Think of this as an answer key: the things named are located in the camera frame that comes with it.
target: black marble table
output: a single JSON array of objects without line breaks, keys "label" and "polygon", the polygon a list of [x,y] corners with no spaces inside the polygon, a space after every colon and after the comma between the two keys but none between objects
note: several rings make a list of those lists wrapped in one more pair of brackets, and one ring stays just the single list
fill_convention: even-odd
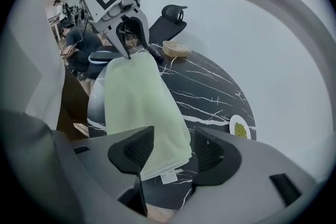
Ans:
[{"label": "black marble table", "polygon": [[[132,54],[143,53],[136,47]],[[237,83],[221,67],[192,52],[187,58],[170,58],[158,65],[161,77],[179,107],[191,135],[194,127],[208,127],[229,133],[229,120],[240,115],[248,124],[251,139],[256,140],[253,113]],[[106,135],[104,80],[106,67],[92,88],[88,107],[90,137]],[[142,182],[145,202],[161,208],[178,210],[191,196],[192,179],[198,172],[197,158],[175,170],[178,181],[163,185],[160,176]]]}]

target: white plate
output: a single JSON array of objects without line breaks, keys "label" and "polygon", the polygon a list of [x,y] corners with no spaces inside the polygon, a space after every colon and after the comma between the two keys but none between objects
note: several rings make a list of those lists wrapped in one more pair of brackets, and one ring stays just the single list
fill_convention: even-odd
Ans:
[{"label": "white plate", "polygon": [[240,123],[244,126],[246,130],[246,135],[248,139],[251,139],[250,128],[248,127],[246,121],[239,115],[233,115],[230,119],[230,134],[235,135],[235,125],[236,123]]}]

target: curved white structure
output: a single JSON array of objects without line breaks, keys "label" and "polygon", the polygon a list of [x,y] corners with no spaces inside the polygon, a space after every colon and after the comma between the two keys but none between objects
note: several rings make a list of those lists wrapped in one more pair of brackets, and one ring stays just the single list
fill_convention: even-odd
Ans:
[{"label": "curved white structure", "polygon": [[167,4],[188,6],[188,26],[174,40],[235,79],[257,140],[316,180],[327,178],[336,144],[336,20],[328,0],[141,0],[150,25]]}]

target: light green towel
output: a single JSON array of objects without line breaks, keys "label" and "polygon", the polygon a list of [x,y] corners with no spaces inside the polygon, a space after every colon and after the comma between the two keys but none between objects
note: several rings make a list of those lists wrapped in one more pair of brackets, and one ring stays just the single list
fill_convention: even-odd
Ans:
[{"label": "light green towel", "polygon": [[147,52],[118,58],[107,67],[105,118],[108,135],[154,126],[154,149],[141,171],[147,180],[186,164],[190,134],[172,95]]}]

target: green food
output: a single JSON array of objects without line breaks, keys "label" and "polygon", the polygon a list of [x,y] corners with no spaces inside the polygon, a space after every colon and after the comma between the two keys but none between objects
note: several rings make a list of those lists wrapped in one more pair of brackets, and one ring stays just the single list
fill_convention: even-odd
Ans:
[{"label": "green food", "polygon": [[235,125],[235,135],[247,138],[247,132],[244,128],[244,126],[240,123],[236,123]]}]

